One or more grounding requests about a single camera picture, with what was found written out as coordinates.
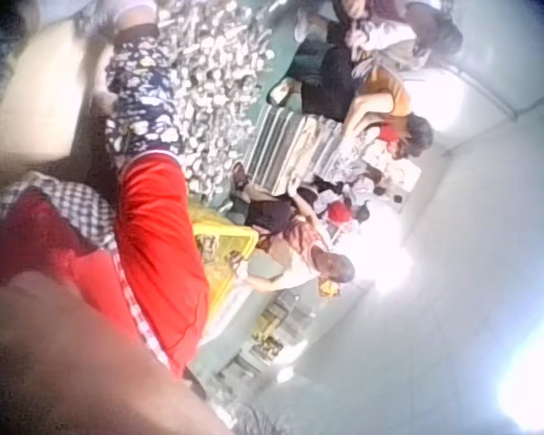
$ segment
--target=foot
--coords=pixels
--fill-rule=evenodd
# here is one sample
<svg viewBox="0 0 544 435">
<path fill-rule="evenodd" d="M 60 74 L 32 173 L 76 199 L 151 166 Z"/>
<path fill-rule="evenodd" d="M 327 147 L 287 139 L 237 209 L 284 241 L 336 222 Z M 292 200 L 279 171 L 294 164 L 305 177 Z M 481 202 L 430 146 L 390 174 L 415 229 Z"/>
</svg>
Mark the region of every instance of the foot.
<svg viewBox="0 0 544 435">
<path fill-rule="evenodd" d="M 232 184 L 234 189 L 242 192 L 249 183 L 249 178 L 244 170 L 244 165 L 241 162 L 237 162 L 232 168 Z"/>
<path fill-rule="evenodd" d="M 308 36 L 308 16 L 303 9 L 298 9 L 296 13 L 296 26 L 294 28 L 294 39 L 301 44 Z"/>
<path fill-rule="evenodd" d="M 268 95 L 268 102 L 275 106 L 283 105 L 292 94 L 296 81 L 290 77 L 285 77 L 277 84 Z"/>
</svg>

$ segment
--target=yellow box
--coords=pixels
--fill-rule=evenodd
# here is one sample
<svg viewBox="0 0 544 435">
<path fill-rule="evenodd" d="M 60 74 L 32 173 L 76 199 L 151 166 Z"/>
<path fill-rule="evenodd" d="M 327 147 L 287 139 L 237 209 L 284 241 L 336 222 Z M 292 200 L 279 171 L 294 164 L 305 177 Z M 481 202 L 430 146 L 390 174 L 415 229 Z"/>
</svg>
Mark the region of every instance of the yellow box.
<svg viewBox="0 0 544 435">
<path fill-rule="evenodd" d="M 218 251 L 213 263 L 205 265 L 209 281 L 209 319 L 218 313 L 229 295 L 234 280 L 234 272 L 229 266 L 229 256 L 233 251 L 248 258 L 258 240 L 258 233 L 249 227 L 234 225 L 218 212 L 196 203 L 189 203 L 189 215 L 193 223 L 193 234 L 210 235 L 218 238 Z"/>
</svg>

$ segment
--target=checkered cloth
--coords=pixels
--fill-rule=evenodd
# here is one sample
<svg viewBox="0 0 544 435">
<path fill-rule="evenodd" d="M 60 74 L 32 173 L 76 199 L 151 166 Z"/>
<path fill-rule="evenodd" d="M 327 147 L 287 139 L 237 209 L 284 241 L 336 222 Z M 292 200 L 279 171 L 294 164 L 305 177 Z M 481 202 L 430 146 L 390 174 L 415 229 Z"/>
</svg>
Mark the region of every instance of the checkered cloth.
<svg viewBox="0 0 544 435">
<path fill-rule="evenodd" d="M 141 339 L 155 357 L 169 369 L 170 362 L 167 354 L 163 351 L 125 278 L 125 271 L 121 265 L 121 256 L 113 232 L 115 211 L 111 205 L 92 188 L 84 184 L 62 182 L 39 172 L 30 172 L 22 181 L 0 193 L 0 223 L 5 219 L 11 206 L 27 189 L 31 188 L 40 189 L 58 213 L 81 236 L 94 246 L 111 253 L 121 290 L 137 324 Z"/>
</svg>

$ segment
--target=shoe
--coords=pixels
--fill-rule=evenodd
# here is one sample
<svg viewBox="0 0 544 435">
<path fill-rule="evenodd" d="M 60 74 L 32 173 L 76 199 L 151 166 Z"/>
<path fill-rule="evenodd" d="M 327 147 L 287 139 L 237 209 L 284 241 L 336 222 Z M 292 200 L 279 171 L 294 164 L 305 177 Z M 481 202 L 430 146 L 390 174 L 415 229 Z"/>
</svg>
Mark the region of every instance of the shoe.
<svg viewBox="0 0 544 435">
<path fill-rule="evenodd" d="M 294 39 L 301 44 L 308 36 L 308 16 L 303 9 L 296 13 L 296 26 L 294 28 Z"/>
<path fill-rule="evenodd" d="M 292 81 L 293 79 L 289 77 L 282 79 L 268 94 L 268 103 L 275 106 L 281 106 L 290 96 Z"/>
</svg>

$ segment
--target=hand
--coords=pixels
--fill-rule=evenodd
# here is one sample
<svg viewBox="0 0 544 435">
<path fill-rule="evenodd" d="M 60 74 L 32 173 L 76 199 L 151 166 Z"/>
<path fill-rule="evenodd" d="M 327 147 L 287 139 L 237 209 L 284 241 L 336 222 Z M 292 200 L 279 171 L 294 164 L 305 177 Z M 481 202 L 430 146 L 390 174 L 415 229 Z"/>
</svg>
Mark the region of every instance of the hand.
<svg viewBox="0 0 544 435">
<path fill-rule="evenodd" d="M 248 261 L 237 251 L 234 251 L 229 256 L 229 265 L 236 273 L 236 278 L 245 280 L 248 278 Z"/>
<path fill-rule="evenodd" d="M 290 180 L 288 181 L 287 194 L 289 197 L 293 198 L 298 194 L 298 187 L 300 186 L 300 175 L 296 172 L 293 172 L 290 175 Z"/>
<path fill-rule="evenodd" d="M 358 30 L 355 27 L 346 33 L 345 43 L 349 48 L 360 47 L 363 48 L 363 45 L 369 42 L 369 37 L 362 30 Z"/>
</svg>

